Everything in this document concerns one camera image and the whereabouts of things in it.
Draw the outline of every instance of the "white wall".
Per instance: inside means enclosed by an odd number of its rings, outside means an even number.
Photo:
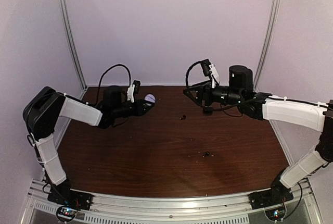
[[[221,79],[228,67],[256,70],[272,0],[67,0],[88,85],[116,63],[143,84],[184,85],[195,61],[210,58]],[[104,84],[126,84],[117,68]],[[191,81],[202,81],[202,72]]]
[[[81,89],[58,0],[0,0],[0,8],[0,223],[17,223],[31,180],[41,175],[22,111],[46,85],[73,96]]]
[[[281,0],[261,91],[308,101],[333,99],[333,0]],[[279,123],[295,161],[318,143],[319,134]],[[333,166],[310,177],[326,224],[332,223]]]

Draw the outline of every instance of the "wood grain surface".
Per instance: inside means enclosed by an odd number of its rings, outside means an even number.
[[[141,197],[222,195],[270,187],[288,163],[269,122],[219,112],[206,116],[182,90],[142,87],[137,97],[152,93],[156,106],[117,128],[71,121],[59,156],[72,187]],[[84,100],[94,102],[96,91],[89,88]],[[205,152],[210,156],[204,158]]]

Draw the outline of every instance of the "robotic arm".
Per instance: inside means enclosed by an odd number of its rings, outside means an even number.
[[[209,80],[189,86],[189,72],[198,64]],[[237,107],[241,113],[254,119],[289,122],[322,133],[315,147],[278,174],[270,190],[250,194],[252,209],[280,204],[282,200],[292,200],[291,187],[333,161],[333,100],[328,104],[309,103],[269,93],[257,93],[253,89],[252,71],[244,66],[231,66],[229,86],[220,86],[215,65],[208,59],[194,63],[187,70],[184,94],[201,107],[205,114]],[[221,108],[213,108],[213,103],[221,104]]]
[[[115,119],[129,116],[142,116],[154,107],[153,95],[145,99],[135,99],[140,87],[139,81],[128,88],[127,93],[119,86],[104,90],[103,100],[97,106],[89,105],[67,94],[44,87],[25,107],[23,118],[29,132],[28,140],[34,147],[37,161],[45,170],[51,185],[48,200],[71,206],[78,202],[81,209],[89,209],[91,195],[70,190],[70,183],[62,169],[54,145],[54,127],[58,117],[67,117],[98,128],[113,126]]]

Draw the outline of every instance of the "small debris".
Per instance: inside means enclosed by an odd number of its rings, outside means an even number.
[[[203,158],[209,156],[209,152],[205,152],[205,154],[203,155]]]

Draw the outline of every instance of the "brown wooden tabletop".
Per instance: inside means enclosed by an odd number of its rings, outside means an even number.
[[[96,91],[89,88],[84,100],[93,103]],[[182,91],[178,86],[141,87],[137,98],[152,93],[156,106],[116,128],[71,121],[58,151],[72,187],[140,197],[269,188],[288,166],[269,122],[221,112],[203,115]],[[210,156],[204,158],[205,152]]]

